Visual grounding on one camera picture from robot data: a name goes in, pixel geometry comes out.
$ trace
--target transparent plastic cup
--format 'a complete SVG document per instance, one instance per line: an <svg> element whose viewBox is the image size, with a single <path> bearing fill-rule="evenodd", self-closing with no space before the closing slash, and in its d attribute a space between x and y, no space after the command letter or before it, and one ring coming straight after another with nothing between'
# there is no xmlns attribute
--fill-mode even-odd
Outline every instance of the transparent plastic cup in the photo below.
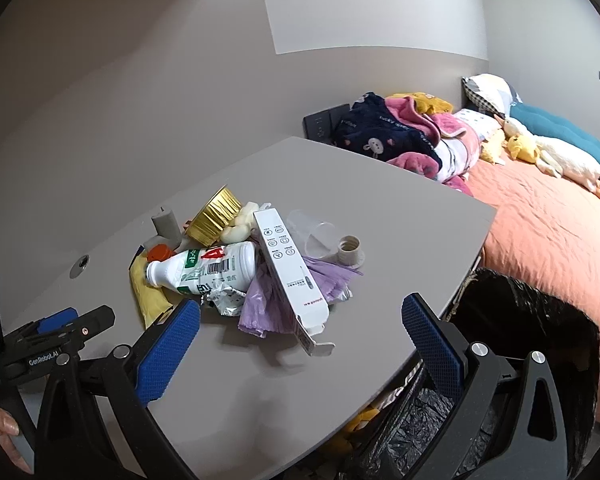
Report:
<svg viewBox="0 0 600 480"><path fill-rule="evenodd" d="M342 234L335 225L313 218L302 209L286 217L286 228L302 256L324 258L338 252Z"/></svg>

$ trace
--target white cardboard box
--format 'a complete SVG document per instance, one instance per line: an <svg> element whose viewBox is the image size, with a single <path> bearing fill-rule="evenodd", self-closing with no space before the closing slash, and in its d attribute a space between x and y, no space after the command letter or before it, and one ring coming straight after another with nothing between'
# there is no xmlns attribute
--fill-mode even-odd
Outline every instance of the white cardboard box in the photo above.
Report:
<svg viewBox="0 0 600 480"><path fill-rule="evenodd" d="M333 343L317 343L313 336L324 330L329 306L304 264L298 248L276 209L253 214L260 232L261 249L275 278L280 296L296 315L295 334L311 356L330 355Z"/></svg>

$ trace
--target human hand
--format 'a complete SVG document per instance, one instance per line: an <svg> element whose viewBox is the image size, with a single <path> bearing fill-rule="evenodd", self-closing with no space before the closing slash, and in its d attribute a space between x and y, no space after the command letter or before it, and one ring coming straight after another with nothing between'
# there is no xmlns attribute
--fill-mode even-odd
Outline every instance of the human hand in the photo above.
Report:
<svg viewBox="0 0 600 480"><path fill-rule="evenodd" d="M0 446L11 461L25 473L31 473L29 465L25 462L20 452L11 441L11 436L18 436L20 428L10 413L0 408Z"/></svg>

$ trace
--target tabletop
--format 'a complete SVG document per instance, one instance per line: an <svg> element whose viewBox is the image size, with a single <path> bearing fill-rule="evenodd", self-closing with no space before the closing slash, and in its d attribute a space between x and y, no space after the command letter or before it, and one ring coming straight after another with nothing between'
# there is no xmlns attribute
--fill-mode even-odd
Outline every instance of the tabletop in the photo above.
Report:
<svg viewBox="0 0 600 480"><path fill-rule="evenodd" d="M303 209L357 236L366 254L354 297L331 308L328 357L309 357L294 336L240 332L237 319L204 310L198 335L163 398L149 409L201 480L256 480L281 472L328 439L366 405L414 351L400 320L404 296L419 292L438 314L452 299L488 234L495 211L409 171L297 137L218 171L90 251L84 272L69 269L15 321L72 306L108 304L115 325L87 343L82 358L133 344L143 326L128 277L140 244L155 234L151 215L171 208L192 218L222 186L242 203L271 202L282 218ZM101 402L125 466L137 464Z"/></svg>

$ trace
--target bedsheet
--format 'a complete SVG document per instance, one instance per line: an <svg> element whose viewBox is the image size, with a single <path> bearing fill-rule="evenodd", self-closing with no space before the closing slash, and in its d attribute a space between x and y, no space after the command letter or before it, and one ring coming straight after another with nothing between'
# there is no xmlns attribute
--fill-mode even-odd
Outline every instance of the bedsheet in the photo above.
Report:
<svg viewBox="0 0 600 480"><path fill-rule="evenodd" d="M571 303L600 327L600 199L503 158L504 166L479 160L468 181L478 200L498 209L484 265Z"/></svg>

